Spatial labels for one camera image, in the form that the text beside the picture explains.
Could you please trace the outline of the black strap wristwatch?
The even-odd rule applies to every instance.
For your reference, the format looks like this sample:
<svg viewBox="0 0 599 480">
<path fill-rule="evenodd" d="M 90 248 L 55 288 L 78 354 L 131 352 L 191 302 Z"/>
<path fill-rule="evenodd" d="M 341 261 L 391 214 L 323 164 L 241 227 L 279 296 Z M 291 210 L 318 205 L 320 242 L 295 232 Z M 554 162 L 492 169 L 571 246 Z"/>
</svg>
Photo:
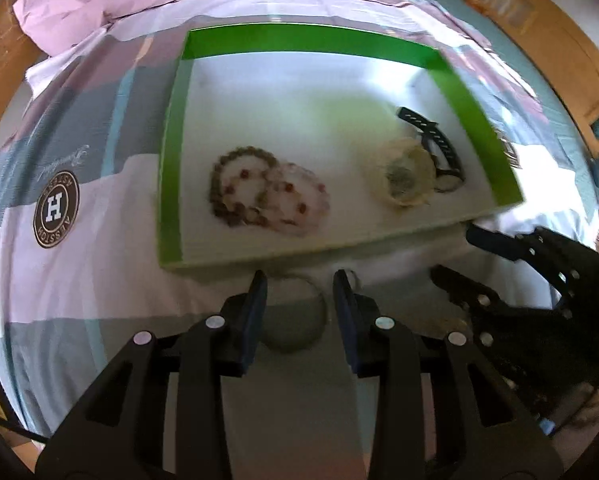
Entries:
<svg viewBox="0 0 599 480">
<path fill-rule="evenodd" d="M 461 188 L 465 182 L 461 159 L 437 123 L 407 107 L 400 107 L 397 117 L 419 131 L 422 148 L 431 156 L 435 168 L 434 190 L 452 193 Z"/>
</svg>

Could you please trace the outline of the cream white wristwatch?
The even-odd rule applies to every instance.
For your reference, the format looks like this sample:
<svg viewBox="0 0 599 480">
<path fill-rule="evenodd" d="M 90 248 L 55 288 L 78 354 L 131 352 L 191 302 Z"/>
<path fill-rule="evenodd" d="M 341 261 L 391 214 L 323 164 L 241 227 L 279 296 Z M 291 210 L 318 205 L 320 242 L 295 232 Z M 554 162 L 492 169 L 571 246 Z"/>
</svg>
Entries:
<svg viewBox="0 0 599 480">
<path fill-rule="evenodd" d="M 412 138 L 378 146 L 365 161 L 363 170 L 374 195 L 393 207 L 419 206 L 435 193 L 432 156 Z"/>
</svg>

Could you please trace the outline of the green cardboard box tray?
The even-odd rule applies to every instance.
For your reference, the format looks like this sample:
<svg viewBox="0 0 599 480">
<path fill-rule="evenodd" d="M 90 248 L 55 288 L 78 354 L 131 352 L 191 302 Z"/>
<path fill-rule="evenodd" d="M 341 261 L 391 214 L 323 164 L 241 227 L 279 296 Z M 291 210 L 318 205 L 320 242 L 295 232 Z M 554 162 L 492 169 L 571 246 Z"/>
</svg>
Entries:
<svg viewBox="0 0 599 480">
<path fill-rule="evenodd" d="M 365 161 L 436 122 L 465 182 L 426 203 L 374 195 Z M 242 24 L 189 32 L 163 134 L 158 258 L 169 268 L 325 252 L 521 203 L 482 107 L 441 52 L 377 32 Z"/>
</svg>

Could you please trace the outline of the wooden footboard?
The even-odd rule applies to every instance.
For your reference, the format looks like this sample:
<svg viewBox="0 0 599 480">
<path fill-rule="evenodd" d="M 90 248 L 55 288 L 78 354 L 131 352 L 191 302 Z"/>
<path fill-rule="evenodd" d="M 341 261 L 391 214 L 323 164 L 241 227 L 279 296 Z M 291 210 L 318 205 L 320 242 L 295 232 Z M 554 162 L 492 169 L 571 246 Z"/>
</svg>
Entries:
<svg viewBox="0 0 599 480">
<path fill-rule="evenodd" d="M 551 0 L 465 0 L 531 59 L 563 102 L 587 150 L 599 157 L 599 49 Z"/>
</svg>

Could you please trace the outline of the plaid patchwork bed sheet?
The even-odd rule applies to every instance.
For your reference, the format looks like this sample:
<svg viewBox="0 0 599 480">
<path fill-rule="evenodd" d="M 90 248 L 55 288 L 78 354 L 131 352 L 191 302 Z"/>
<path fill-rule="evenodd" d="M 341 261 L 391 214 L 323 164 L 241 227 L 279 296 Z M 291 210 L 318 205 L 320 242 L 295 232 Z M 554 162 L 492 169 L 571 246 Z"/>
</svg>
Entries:
<svg viewBox="0 0 599 480">
<path fill-rule="evenodd" d="M 169 268 L 158 258 L 166 112 L 189 32 L 242 24 L 377 32 L 433 48 L 482 107 L 523 198 L 448 226 L 270 260 Z M 489 333 L 436 287 L 448 266 L 509 306 L 560 294 L 529 264 L 470 245 L 471 223 L 537 228 L 595 249 L 599 208 L 533 89 L 431 0 L 176 0 L 123 18 L 58 73 L 0 150 L 0 382 L 46 438 L 37 479 L 554 479 L 561 396 L 501 374 Z M 220 374 L 220 314 L 301 274 L 327 298 L 308 350 L 260 343 Z M 344 270 L 379 307 L 379 375 L 346 361 L 333 299 Z"/>
</svg>

